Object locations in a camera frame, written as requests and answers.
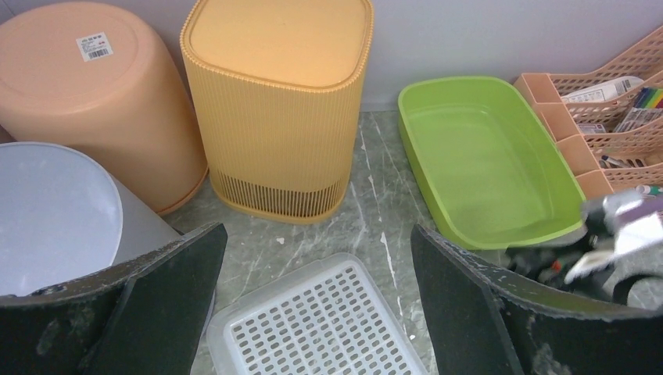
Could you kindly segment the white perforated basket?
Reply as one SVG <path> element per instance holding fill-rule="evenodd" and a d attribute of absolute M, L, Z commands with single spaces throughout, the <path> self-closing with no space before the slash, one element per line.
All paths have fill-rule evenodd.
<path fill-rule="evenodd" d="M 341 252 L 217 313 L 206 340 L 218 374 L 425 374 L 363 263 Z"/>

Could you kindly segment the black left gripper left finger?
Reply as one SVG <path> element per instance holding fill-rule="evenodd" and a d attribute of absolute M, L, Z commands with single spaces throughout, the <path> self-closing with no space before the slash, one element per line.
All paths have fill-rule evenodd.
<path fill-rule="evenodd" d="M 224 225 L 208 223 L 85 277 L 2 296 L 2 373 L 189 373 L 227 242 Z"/>

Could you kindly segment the yellow slatted waste basket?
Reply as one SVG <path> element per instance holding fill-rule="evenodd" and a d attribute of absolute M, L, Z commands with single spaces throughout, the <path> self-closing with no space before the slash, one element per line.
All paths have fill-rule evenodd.
<path fill-rule="evenodd" d="M 368 0 L 194 4 L 180 47 L 222 202 L 296 224 L 338 209 L 374 23 Z"/>

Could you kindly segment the large orange plastic bucket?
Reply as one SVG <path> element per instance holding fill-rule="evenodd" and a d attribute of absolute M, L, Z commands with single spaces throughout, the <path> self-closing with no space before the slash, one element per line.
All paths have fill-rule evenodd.
<path fill-rule="evenodd" d="M 190 200 L 208 170 L 161 37 L 101 2 L 44 5 L 2 24 L 1 125 L 18 141 L 92 157 L 160 215 Z"/>

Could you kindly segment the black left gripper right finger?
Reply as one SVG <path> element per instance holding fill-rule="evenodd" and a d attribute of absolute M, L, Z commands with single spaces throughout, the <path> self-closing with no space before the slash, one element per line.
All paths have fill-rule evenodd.
<path fill-rule="evenodd" d="M 410 246 L 441 374 L 661 373 L 661 310 L 547 287 L 420 225 Z"/>

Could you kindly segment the grey plastic bin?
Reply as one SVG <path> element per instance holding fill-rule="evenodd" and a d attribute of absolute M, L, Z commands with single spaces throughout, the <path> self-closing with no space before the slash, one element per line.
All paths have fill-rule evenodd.
<path fill-rule="evenodd" d="M 87 155 L 40 142 L 1 146 L 2 295 L 30 295 L 179 237 Z"/>

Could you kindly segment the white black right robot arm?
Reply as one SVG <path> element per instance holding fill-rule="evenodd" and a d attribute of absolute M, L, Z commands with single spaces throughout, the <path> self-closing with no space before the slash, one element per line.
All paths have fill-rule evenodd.
<path fill-rule="evenodd" d="M 603 302 L 627 305 L 633 286 L 660 273 L 634 273 L 604 290 L 615 264 L 627 255 L 662 243 L 661 195 L 644 195 L 636 189 L 584 201 L 585 234 L 559 245 L 509 247 L 507 268 L 527 279 Z"/>

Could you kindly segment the green tray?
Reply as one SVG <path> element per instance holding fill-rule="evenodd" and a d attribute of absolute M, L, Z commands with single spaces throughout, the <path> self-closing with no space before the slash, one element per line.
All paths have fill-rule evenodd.
<path fill-rule="evenodd" d="M 399 130 L 439 232 L 469 250 L 537 245 L 578 230 L 582 189 L 533 109 L 495 77 L 405 87 Z"/>

